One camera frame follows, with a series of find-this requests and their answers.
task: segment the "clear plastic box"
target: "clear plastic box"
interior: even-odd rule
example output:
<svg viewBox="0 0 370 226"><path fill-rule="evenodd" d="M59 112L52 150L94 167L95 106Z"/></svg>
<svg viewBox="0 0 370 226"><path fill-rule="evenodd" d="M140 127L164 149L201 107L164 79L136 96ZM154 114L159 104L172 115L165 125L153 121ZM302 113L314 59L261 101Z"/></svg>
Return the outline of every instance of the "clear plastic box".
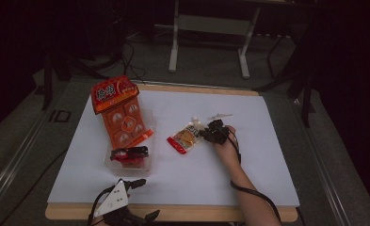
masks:
<svg viewBox="0 0 370 226"><path fill-rule="evenodd" d="M108 149L105 151L104 162L105 165L111 169L117 176L122 177L148 177L152 171L152 160L153 160L153 150L154 150L154 137L156 131L156 123L153 117L153 112L149 109L141 109L141 114L143 121L146 126L146 131L153 131L153 134L147 139L138 143L136 147L146 146L148 148L149 156L142 158L142 161L137 161L135 163L121 163L117 160L111 160L112 146L109 145Z"/></svg>

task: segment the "gray carpet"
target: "gray carpet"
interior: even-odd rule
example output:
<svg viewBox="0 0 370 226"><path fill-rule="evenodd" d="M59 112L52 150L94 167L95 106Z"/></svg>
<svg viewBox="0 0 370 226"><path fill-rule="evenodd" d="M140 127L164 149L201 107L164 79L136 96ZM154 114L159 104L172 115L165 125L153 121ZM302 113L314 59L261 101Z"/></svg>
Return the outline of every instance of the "gray carpet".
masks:
<svg viewBox="0 0 370 226"><path fill-rule="evenodd" d="M252 78L241 77L237 61L236 43L242 43L238 37L219 37L229 43L225 47L205 45L205 42L194 42L194 38L182 34L179 47L178 67L176 73L168 72L170 45L169 33L160 35L154 41L135 41L130 43L135 49L128 75L146 84L163 82L236 89L251 89L272 81L265 57L274 40L268 37L252 39L247 53ZM274 56L274 68L278 72L285 65L294 45L285 40L278 47ZM128 45L124 49L126 58L132 51ZM121 64L101 70L108 76L120 75ZM37 79L41 72L35 74ZM0 200L0 221L15 208L15 205L40 177L47 165L61 152L67 149L81 117L89 95L89 90L97 80L76 73L70 83L55 79L55 99L48 111L41 111L42 97L32 94L0 125L0 173L9 159L20 151L20 145L31 132L32 125L40 124L36 139L30 143L29 153L20 170L12 180L3 199ZM266 100L275 130L291 176L298 191L300 210L306 225L339 225L338 216L330 200L330 193L346 212L347 222L343 225L370 225L370 199L364 190L358 174L354 170L346 149L320 103L318 93L314 92L312 104L315 113L310 114L311 129L303 127L299 119L299 107L286 97L288 84L278 86L267 93L261 93ZM68 122L49 121L53 110L69 111ZM323 172L329 179L322 177ZM44 216L47 198L54 184L63 158L41 177L34 190L7 220L6 225L84 225L85 221L49 220ZM180 223L174 225L217 225L215 223ZM302 225L300 220L285 225Z"/></svg>

